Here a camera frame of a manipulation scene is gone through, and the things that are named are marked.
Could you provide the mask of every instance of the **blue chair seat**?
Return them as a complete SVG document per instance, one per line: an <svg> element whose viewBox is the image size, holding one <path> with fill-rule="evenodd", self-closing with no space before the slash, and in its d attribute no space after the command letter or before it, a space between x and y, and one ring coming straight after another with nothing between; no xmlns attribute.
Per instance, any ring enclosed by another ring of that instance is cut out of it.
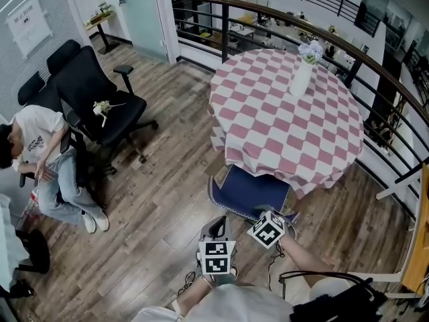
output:
<svg viewBox="0 0 429 322"><path fill-rule="evenodd" d="M270 205L280 212L286 202L289 187L289 184L272 175L253 176L231 165L222 187L217 185L213 177L209 178L208 195L215 205L245 219L257 221L260 212L254 208Z"/></svg>

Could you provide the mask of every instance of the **person's hand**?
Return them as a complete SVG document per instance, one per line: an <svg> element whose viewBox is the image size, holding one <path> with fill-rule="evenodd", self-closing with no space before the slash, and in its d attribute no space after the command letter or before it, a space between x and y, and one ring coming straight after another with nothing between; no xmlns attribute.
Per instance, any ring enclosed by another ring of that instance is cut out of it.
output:
<svg viewBox="0 0 429 322"><path fill-rule="evenodd" d="M46 159L41 158L36 165L36 171L34 172L35 178L38 180L52 181L55 179L55 173L46 167Z"/></svg>

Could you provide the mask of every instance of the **floor plank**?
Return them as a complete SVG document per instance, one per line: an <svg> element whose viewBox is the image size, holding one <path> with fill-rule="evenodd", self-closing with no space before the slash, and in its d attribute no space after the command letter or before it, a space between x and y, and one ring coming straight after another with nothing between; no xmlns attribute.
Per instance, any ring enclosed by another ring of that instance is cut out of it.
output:
<svg viewBox="0 0 429 322"><path fill-rule="evenodd" d="M101 47L99 38L93 41L95 48ZM27 224L46 236L52 268L45 276L23 274L37 292L13 302L23 321L30 311L45 322L126 322L142 307L169 303L195 266L201 227L225 214L206 193L207 173L221 182L227 172L209 138L212 73L184 61L170 66L125 44L99 60L123 90L121 76L112 69L121 63L134 66L133 90L147 101L143 118L156 118L160 128L133 134L144 147L145 164L122 143L113 161L118 173L97 183L107 204L108 232L89 235L47 217ZM99 150L93 144L89 148ZM380 190L354 164L329 190L316 189L301 200L291 192L286 210L302 214L298 241L335 270L399 269L410 242L410 218L391 197L377 201ZM267 287L267 266L275 250L260 247L246 235L242 219L227 215L237 240L241 281ZM273 291L281 293L278 275L293 269L288 257L277 259L271 271ZM304 289L302 281L288 282L288 298L298 300ZM383 321L391 321L398 311L389 303ZM418 315L407 312L406 317L417 321Z"/></svg>

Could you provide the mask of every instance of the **pink and white tablecloth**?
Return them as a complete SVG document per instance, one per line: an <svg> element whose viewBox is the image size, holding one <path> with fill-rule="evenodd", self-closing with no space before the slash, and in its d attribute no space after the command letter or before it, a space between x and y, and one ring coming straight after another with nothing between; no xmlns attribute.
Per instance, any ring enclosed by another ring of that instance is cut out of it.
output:
<svg viewBox="0 0 429 322"><path fill-rule="evenodd" d="M272 174L298 198L330 188L360 154L363 123L344 84L316 66L306 94L288 85L301 57L281 50L237 54L211 80L211 140L227 164Z"/></svg>

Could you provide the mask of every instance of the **white shoe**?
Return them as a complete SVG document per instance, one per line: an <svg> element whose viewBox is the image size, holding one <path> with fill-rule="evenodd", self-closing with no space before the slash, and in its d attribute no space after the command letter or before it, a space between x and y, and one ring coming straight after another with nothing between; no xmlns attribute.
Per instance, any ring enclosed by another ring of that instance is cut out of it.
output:
<svg viewBox="0 0 429 322"><path fill-rule="evenodd" d="M97 226L95 225L95 220L89 213L82 215L83 221L85 223L86 230L89 233L94 233Z"/></svg>
<svg viewBox="0 0 429 322"><path fill-rule="evenodd" d="M93 216L93 218L102 231L107 231L109 229L109 219L104 213L101 213L100 217Z"/></svg>

